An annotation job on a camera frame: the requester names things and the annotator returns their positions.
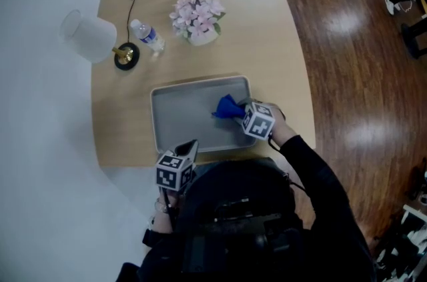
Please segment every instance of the wooden floor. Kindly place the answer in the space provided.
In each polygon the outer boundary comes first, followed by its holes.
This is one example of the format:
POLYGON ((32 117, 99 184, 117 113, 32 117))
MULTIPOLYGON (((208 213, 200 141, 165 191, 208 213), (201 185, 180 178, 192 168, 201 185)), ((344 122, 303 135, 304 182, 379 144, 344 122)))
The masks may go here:
MULTIPOLYGON (((411 168, 427 155, 427 59, 409 57, 399 33, 421 13, 391 17, 384 0, 288 3, 310 80, 316 151, 372 247, 402 208, 411 168)), ((308 198, 298 198, 298 211, 310 226, 308 198)))

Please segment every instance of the brass lamp base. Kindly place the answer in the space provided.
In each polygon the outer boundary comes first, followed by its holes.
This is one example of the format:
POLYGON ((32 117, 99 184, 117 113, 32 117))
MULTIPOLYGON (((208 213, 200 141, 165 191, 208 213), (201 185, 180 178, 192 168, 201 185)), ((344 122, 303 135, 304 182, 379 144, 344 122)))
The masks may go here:
POLYGON ((133 69, 139 60, 139 49, 134 43, 124 43, 118 49, 114 47, 113 51, 115 66, 121 70, 133 69))

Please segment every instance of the gray metal tray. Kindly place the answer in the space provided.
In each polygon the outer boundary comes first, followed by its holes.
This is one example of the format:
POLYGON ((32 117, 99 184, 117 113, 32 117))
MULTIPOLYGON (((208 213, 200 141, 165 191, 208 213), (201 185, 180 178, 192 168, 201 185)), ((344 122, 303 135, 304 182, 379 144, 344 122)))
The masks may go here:
POLYGON ((227 94, 236 102, 250 97, 248 79, 235 76, 154 89, 151 114, 157 152, 192 139, 199 140, 200 153, 255 145, 256 139, 245 135, 235 121, 212 116, 227 94))

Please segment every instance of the plastic bottle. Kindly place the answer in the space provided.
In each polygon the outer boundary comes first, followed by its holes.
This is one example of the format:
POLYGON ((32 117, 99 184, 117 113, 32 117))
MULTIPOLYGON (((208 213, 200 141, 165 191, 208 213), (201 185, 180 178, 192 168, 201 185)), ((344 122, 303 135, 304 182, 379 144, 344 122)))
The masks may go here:
POLYGON ((153 27, 147 23, 142 23, 138 19, 130 23, 133 34, 143 43, 147 44, 155 53, 161 53, 165 49, 164 39, 158 35, 153 27))

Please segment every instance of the white table lamp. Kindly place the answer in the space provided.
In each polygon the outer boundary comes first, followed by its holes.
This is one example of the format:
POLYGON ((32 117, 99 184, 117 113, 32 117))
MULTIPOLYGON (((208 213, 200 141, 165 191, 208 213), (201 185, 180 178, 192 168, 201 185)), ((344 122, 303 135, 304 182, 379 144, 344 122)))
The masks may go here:
POLYGON ((114 63, 121 70, 135 67, 139 49, 133 43, 114 47, 117 30, 109 21, 84 17, 78 9, 71 11, 59 28, 59 37, 69 48, 91 63, 99 63, 115 52, 114 63))

